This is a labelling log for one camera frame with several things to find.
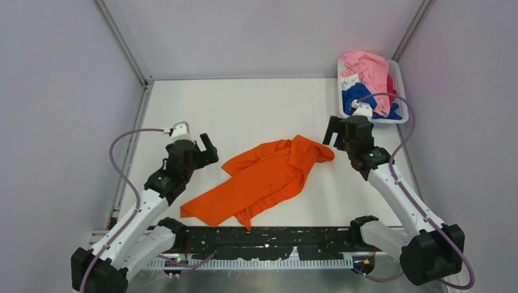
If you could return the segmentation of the orange t shirt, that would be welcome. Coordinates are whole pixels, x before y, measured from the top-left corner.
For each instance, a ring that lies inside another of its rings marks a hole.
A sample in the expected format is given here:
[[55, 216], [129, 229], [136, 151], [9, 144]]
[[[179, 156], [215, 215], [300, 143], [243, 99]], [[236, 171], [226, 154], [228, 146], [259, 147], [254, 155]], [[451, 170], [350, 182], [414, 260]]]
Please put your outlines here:
[[229, 179], [183, 204], [180, 217], [212, 228], [234, 217], [250, 231], [255, 216], [299, 195], [313, 166], [334, 158], [329, 147], [300, 135], [262, 143], [224, 163]]

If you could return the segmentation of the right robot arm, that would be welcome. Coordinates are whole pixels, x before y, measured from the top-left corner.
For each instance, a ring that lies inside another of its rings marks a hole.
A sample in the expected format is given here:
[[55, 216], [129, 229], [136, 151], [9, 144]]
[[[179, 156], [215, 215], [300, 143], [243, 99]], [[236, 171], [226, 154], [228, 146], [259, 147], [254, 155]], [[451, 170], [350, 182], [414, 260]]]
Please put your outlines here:
[[373, 215], [350, 222], [349, 244], [356, 250], [374, 246], [399, 262], [414, 285], [442, 281], [463, 267], [465, 234], [448, 225], [412, 190], [389, 152], [374, 142], [367, 117], [331, 116], [323, 143], [344, 151], [354, 170], [374, 187], [403, 226], [397, 231]]

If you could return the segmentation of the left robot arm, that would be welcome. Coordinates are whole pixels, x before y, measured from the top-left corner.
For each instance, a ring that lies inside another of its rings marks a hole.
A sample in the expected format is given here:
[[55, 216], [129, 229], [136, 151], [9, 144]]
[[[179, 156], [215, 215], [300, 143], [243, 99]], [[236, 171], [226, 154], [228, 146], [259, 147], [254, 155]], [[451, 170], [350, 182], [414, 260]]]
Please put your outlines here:
[[200, 150], [189, 131], [179, 126], [164, 129], [171, 139], [168, 157], [152, 173], [136, 202], [107, 234], [88, 250], [78, 248], [71, 257], [71, 282], [78, 292], [126, 292], [131, 280], [149, 262], [170, 250], [179, 253], [188, 243], [186, 227], [166, 217], [150, 234], [145, 231], [186, 190], [193, 172], [218, 162], [217, 148], [208, 134]]

